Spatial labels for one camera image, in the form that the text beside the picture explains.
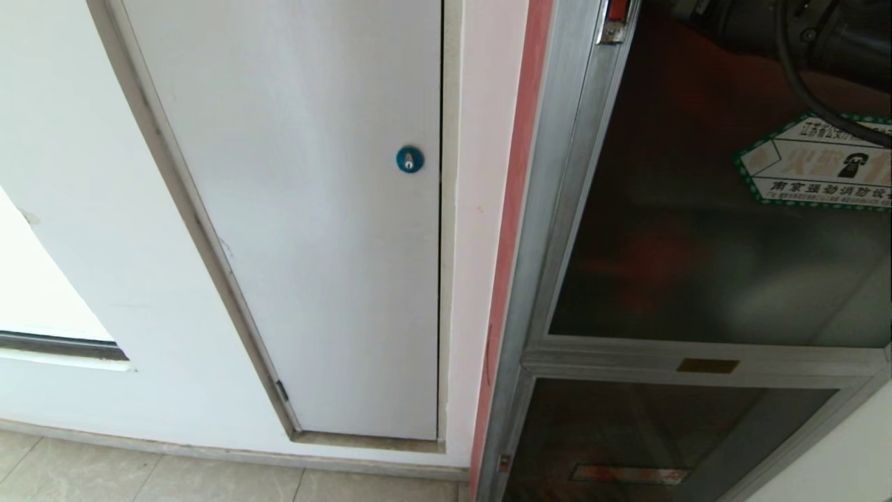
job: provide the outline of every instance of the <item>black hose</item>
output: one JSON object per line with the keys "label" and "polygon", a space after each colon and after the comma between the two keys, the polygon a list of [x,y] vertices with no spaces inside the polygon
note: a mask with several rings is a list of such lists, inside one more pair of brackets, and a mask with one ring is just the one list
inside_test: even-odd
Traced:
{"label": "black hose", "polygon": [[792,57],[789,55],[787,5],[788,0],[777,0],[777,3],[774,5],[774,38],[777,45],[780,66],[783,69],[784,77],[787,78],[787,83],[793,91],[793,94],[795,94],[800,101],[805,103],[806,106],[811,108],[815,115],[831,126],[843,130],[856,138],[873,143],[874,145],[892,148],[892,136],[879,132],[878,130],[864,127],[863,125],[850,121],[839,113],[832,111],[824,103],[819,101],[818,98],[805,86],[802,77],[799,76],[799,72],[793,64]]}

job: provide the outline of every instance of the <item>green-bordered sticker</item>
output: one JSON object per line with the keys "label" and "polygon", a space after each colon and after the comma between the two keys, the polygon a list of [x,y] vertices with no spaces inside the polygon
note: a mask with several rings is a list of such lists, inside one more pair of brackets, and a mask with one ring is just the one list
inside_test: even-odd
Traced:
{"label": "green-bordered sticker", "polygon": [[[892,119],[846,115],[892,134]],[[888,212],[892,152],[838,130],[811,113],[734,155],[762,204]]]}

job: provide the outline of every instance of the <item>red painted edge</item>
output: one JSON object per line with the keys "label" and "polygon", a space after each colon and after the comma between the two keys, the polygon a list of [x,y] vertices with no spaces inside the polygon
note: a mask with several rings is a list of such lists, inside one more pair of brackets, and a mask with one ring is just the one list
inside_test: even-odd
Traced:
{"label": "red painted edge", "polygon": [[492,384],[495,382],[502,332],[505,329],[505,313],[508,307],[517,235],[520,231],[520,216],[523,212],[526,174],[530,165],[530,153],[533,150],[533,132],[536,126],[536,112],[539,108],[545,53],[548,48],[551,7],[552,0],[530,0],[529,10],[526,14],[526,33],[520,63],[520,80],[517,86],[514,131],[511,136],[499,248],[496,254],[495,277],[492,284],[490,322],[487,330],[486,349],[483,354],[483,375],[480,381],[480,395],[477,399],[477,419],[471,450],[471,500],[476,497],[477,485],[480,480],[483,444],[486,438],[487,424],[490,420]]}

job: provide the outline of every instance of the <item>beige floor tile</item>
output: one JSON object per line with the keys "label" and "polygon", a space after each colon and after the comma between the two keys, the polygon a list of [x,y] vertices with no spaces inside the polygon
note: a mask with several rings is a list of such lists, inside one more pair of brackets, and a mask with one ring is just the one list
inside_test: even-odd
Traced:
{"label": "beige floor tile", "polygon": [[0,431],[0,481],[28,454],[40,436]]}
{"label": "beige floor tile", "polygon": [[449,481],[306,471],[294,502],[453,502]]}
{"label": "beige floor tile", "polygon": [[471,502],[471,485],[467,483],[459,484],[458,502]]}
{"label": "beige floor tile", "polygon": [[43,438],[0,483],[0,501],[131,502],[158,458]]}
{"label": "beige floor tile", "polygon": [[301,469],[165,456],[134,502],[292,502]]}

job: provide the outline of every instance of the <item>white access panel door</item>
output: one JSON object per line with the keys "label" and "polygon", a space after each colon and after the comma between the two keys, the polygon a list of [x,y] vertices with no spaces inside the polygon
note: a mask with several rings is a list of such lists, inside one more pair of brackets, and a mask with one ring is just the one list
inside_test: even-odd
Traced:
{"label": "white access panel door", "polygon": [[300,426],[435,439],[441,3],[123,4]]}

